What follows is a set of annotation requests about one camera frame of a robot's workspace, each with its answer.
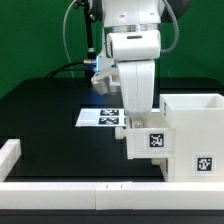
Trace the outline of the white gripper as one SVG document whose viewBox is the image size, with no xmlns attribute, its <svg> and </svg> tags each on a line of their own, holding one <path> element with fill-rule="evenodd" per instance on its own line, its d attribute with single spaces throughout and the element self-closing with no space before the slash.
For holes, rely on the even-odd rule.
<svg viewBox="0 0 224 224">
<path fill-rule="evenodd" d="M 109 33 L 107 52 L 118 68 L 123 105 L 132 128 L 142 128 L 152 111 L 155 60 L 160 57 L 158 30 Z"/>
</svg>

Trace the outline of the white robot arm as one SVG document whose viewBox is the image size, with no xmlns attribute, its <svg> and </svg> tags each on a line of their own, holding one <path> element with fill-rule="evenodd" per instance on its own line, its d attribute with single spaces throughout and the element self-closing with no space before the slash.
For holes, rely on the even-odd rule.
<svg viewBox="0 0 224 224">
<path fill-rule="evenodd" d="M 178 19 L 192 0 L 90 0 L 89 14 L 103 25 L 103 44 L 92 83 L 98 92 L 120 83 L 133 128 L 144 127 L 154 97 L 155 60 L 179 40 Z"/>
</svg>

